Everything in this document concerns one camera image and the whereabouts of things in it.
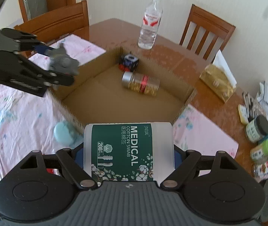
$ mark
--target open cardboard box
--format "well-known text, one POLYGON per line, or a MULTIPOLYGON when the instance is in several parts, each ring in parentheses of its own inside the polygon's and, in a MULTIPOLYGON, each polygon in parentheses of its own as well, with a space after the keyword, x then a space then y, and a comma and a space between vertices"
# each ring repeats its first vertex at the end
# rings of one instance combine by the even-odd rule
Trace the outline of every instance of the open cardboard box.
POLYGON ((137 72, 160 80, 157 96, 147 96, 121 85, 118 68, 121 55, 129 50, 118 47, 79 67, 70 87, 59 86, 52 93, 83 126, 90 123, 171 122, 179 117, 196 94, 172 72, 156 62, 139 58, 137 72))

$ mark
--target white wall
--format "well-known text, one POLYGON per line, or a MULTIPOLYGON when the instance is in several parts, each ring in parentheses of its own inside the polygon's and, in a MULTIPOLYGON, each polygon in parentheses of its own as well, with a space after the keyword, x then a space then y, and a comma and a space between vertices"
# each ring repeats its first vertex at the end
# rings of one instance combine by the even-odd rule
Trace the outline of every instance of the white wall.
POLYGON ((0 29, 22 23, 23 19, 18 0, 6 0, 0 10, 0 29))
MULTIPOLYGON (((88 0, 90 24, 119 18, 141 25, 151 0, 88 0)), ((238 84, 255 95, 258 82, 268 81, 268 0, 163 0, 159 34, 179 43, 192 3, 236 26, 224 56, 238 84)))

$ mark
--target screw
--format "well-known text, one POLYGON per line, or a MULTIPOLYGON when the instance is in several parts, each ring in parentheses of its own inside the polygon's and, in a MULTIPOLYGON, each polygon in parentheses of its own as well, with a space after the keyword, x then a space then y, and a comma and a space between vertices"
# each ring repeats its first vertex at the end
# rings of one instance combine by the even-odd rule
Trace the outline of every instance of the screw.
POLYGON ((174 180, 165 180, 163 182, 163 186, 166 188, 175 188, 177 187, 178 183, 174 180))
POLYGON ((90 188, 90 187, 93 187, 95 185, 95 182, 93 180, 90 180, 90 179, 85 179, 85 180, 81 181, 79 184, 84 188, 90 188))

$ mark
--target white tissue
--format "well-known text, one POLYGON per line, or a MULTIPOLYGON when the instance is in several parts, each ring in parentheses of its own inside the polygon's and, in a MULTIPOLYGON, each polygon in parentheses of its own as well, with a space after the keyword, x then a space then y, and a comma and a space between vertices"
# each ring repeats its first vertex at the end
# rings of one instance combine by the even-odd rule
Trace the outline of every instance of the white tissue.
POLYGON ((232 72, 230 71, 229 66, 227 65, 227 62, 220 50, 216 53, 216 57, 214 58, 213 65, 215 65, 220 70, 222 70, 225 73, 226 77, 228 78, 232 87, 236 88, 237 81, 234 78, 232 72))

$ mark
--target wooden table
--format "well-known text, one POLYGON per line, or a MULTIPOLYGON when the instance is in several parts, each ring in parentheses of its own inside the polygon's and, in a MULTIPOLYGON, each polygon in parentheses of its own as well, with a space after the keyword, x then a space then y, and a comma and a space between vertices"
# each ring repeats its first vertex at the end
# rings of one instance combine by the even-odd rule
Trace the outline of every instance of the wooden table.
POLYGON ((208 62, 192 51, 161 36, 157 36, 151 50, 140 49, 137 45, 139 31, 140 27, 136 25, 119 19, 109 19, 84 27, 75 31, 74 34, 104 49, 122 44, 134 53, 157 61, 164 68, 172 70, 184 81, 194 86, 197 89, 197 95, 191 104, 238 142, 235 160, 251 173, 252 161, 249 153, 254 145, 245 136, 244 125, 240 123, 237 110, 238 104, 243 104, 242 90, 237 88, 228 102, 224 104, 209 87, 199 80, 208 62))

